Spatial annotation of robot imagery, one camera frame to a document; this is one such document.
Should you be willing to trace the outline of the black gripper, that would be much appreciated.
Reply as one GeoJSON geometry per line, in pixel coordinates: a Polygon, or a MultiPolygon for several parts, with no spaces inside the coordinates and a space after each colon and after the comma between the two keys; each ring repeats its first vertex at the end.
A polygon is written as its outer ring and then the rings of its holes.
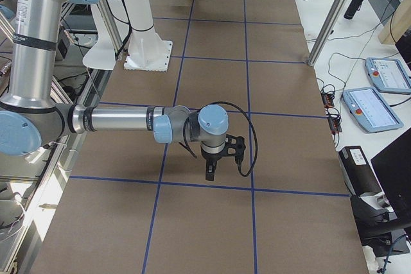
{"type": "Polygon", "coordinates": [[[201,154],[206,161],[205,179],[213,180],[213,166],[217,166],[217,162],[223,157],[223,151],[209,153],[205,150],[201,150],[201,154]]]}

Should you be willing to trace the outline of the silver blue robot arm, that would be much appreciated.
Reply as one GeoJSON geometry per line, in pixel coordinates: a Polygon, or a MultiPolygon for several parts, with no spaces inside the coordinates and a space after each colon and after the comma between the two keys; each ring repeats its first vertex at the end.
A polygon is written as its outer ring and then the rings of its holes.
{"type": "MultiPolygon", "coordinates": [[[[51,83],[62,5],[81,0],[17,0],[9,89],[1,96],[1,152],[22,156],[61,136],[100,130],[147,130],[159,143],[199,142],[211,181],[227,155],[227,112],[213,103],[186,107],[98,108],[55,104],[51,83]]],[[[97,3],[99,0],[86,0],[97,3]]]]}

